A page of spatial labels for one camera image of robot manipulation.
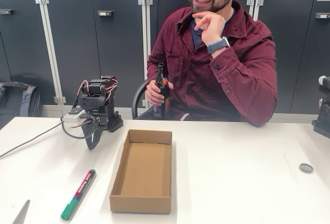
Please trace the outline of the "man's right hand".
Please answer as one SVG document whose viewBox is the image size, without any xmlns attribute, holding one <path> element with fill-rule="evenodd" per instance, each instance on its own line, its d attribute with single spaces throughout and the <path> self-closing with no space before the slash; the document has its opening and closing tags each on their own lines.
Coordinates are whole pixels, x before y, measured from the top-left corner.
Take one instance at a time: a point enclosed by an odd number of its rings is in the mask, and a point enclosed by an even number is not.
<svg viewBox="0 0 330 224">
<path fill-rule="evenodd" d="M 150 104 L 160 106 L 164 103 L 164 96 L 160 94 L 160 89 L 156 86 L 156 81 L 152 80 L 147 86 L 145 95 Z"/>
</svg>

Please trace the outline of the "man's left hand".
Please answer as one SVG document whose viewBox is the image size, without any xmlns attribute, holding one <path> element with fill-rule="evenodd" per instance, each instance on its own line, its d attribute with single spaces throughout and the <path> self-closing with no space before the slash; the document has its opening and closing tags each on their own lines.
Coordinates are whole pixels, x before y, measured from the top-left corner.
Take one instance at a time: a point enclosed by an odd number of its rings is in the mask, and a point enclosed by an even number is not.
<svg viewBox="0 0 330 224">
<path fill-rule="evenodd" d="M 204 11 L 193 14 L 196 26 L 194 30 L 202 30 L 202 41 L 210 45 L 221 40 L 225 19 L 216 13 Z"/>
</svg>

